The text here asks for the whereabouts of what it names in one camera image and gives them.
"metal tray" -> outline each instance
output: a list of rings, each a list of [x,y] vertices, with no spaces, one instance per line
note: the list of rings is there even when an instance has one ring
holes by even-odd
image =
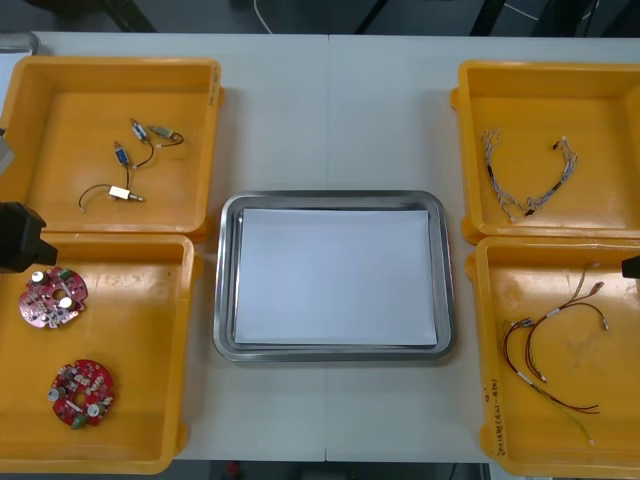
[[[427,210],[437,343],[428,346],[237,344],[234,327],[242,218],[244,210],[250,208]],[[220,221],[213,342],[225,358],[246,362],[435,360],[446,355],[455,343],[455,324],[449,240],[442,204],[430,193],[420,191],[274,191],[231,197]]]

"yellow bin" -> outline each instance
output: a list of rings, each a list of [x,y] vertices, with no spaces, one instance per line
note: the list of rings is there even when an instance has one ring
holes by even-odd
[[[59,265],[89,296],[68,325],[38,329],[18,299],[36,268],[0,277],[0,471],[158,473],[187,439],[181,425],[193,244],[180,235],[49,234]],[[115,381],[97,427],[71,430],[47,400],[57,371],[89,358]]]
[[[471,243],[485,236],[640,238],[640,66],[479,62],[462,64],[451,102],[458,115]],[[514,222],[487,171],[485,130],[500,128],[492,167],[521,204],[555,185],[566,136],[579,158],[542,209]]]
[[[640,298],[638,282],[620,271],[620,262],[636,255],[637,241],[492,237],[469,257],[482,370],[481,444],[509,473],[640,478]],[[599,404],[599,414],[586,415],[527,385],[509,368],[502,347],[511,322],[537,320],[569,300],[594,262],[600,266],[588,271],[584,291],[604,282],[588,302],[602,310],[608,331],[590,308],[568,308],[545,321],[536,330],[534,355],[547,384],[525,365],[528,330],[509,339],[511,360],[535,384],[574,405]]]
[[[0,120],[16,157],[0,176],[0,201],[36,210],[49,232],[207,234],[220,65],[212,59],[34,56],[16,66]],[[132,163],[150,147],[130,119],[179,132],[184,143],[156,149],[132,172],[142,203],[113,201],[106,188],[125,186],[114,153],[119,142]],[[153,143],[162,143],[153,137]]]

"gray floor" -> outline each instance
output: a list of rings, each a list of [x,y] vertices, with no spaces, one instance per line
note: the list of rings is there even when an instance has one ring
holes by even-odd
[[[589,36],[600,36],[627,1],[600,0]],[[136,0],[136,3],[159,32],[264,33],[253,12],[252,0]],[[374,3],[375,0],[258,0],[262,16],[274,33],[301,34],[353,33]],[[508,4],[536,17],[545,0],[509,0]],[[389,0],[367,34],[468,35],[481,5],[482,0]],[[505,8],[493,35],[529,36],[534,24],[527,16]],[[23,0],[2,0],[2,30],[116,32],[118,28],[104,13],[74,20],[59,19]]]

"electronic part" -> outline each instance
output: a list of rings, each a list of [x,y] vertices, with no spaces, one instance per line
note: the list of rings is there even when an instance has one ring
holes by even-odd
[[[144,198],[138,195],[134,195],[126,188],[116,187],[115,185],[113,185],[109,189],[109,195],[111,195],[114,198],[120,198],[122,200],[137,200],[138,202],[144,202]]]
[[[136,122],[133,118],[130,120],[131,129],[133,130],[133,133],[135,133],[138,140],[140,140],[142,143],[150,143],[151,139],[149,138],[149,134],[146,132],[143,126]]]
[[[20,295],[20,314],[37,328],[58,328],[85,309],[89,292],[82,277],[67,268],[34,272]]]
[[[56,416],[71,429],[97,426],[111,408],[114,383],[109,371],[93,360],[77,360],[58,371],[49,394]]]
[[[44,285],[49,282],[49,275],[37,270],[31,274],[31,281],[34,285]]]
[[[178,132],[174,132],[167,127],[158,127],[155,125],[149,125],[149,130],[165,140],[171,140],[171,143],[157,143],[156,148],[168,148],[175,147],[184,142],[184,137]]]
[[[118,162],[120,162],[120,165],[127,167],[129,165],[129,156],[127,155],[127,152],[124,151],[124,148],[122,148],[122,145],[118,142],[113,142],[113,147],[115,148],[116,158],[118,159]]]

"round pcb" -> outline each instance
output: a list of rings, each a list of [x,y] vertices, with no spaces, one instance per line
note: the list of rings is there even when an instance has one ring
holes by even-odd
[[[77,360],[58,371],[47,398],[56,416],[72,429],[95,427],[113,404],[113,378],[103,365]]]
[[[20,295],[20,314],[37,328],[58,328],[85,309],[88,296],[82,277],[68,268],[36,271]]]

